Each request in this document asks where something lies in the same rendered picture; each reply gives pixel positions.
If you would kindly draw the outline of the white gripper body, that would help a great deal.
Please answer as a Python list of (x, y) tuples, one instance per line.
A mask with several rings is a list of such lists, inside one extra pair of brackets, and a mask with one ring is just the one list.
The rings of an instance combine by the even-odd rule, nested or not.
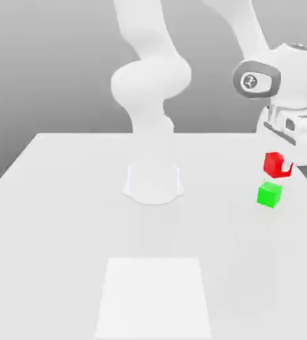
[(287, 164), (307, 166), (307, 131), (297, 132), (293, 123), (281, 122), (273, 125), (266, 117), (260, 117), (256, 133), (265, 152), (278, 152)]

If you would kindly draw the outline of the small red cube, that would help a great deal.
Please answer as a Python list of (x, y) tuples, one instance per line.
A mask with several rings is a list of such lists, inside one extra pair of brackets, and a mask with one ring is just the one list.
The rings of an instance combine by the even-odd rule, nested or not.
[(279, 152), (265, 153), (263, 170), (273, 179), (291, 176), (293, 163), (287, 171), (282, 170), (283, 164), (284, 156)]

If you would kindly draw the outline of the small green cube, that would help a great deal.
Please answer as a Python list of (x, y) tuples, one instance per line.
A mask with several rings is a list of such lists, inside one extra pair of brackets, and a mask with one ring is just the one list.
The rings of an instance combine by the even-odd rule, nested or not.
[(269, 208), (274, 208), (280, 201), (282, 186), (276, 183), (265, 181), (258, 188), (257, 203)]

